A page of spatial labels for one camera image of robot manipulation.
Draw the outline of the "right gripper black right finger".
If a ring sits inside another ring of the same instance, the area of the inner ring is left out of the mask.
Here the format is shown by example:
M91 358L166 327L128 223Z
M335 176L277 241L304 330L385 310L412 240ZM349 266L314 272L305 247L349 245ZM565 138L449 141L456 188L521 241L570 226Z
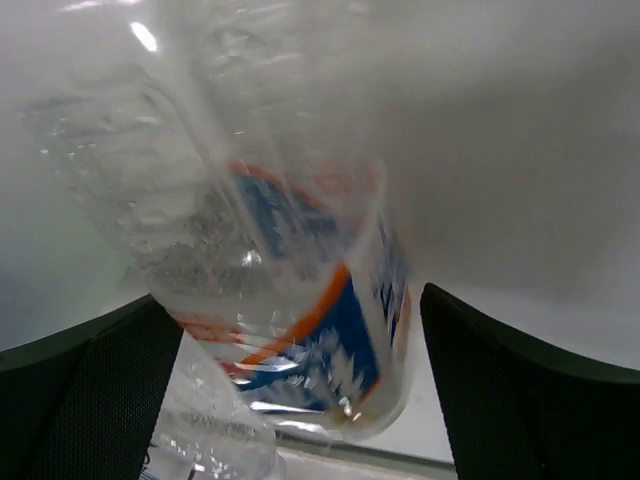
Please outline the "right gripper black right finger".
M420 316L458 478L638 478L638 371L556 347L432 283Z

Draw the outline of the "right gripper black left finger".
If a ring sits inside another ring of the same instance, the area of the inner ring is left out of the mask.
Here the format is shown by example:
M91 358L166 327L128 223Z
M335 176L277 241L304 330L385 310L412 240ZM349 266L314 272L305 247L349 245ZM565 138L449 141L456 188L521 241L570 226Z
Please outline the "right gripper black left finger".
M182 333L145 296L3 351L2 478L138 478Z

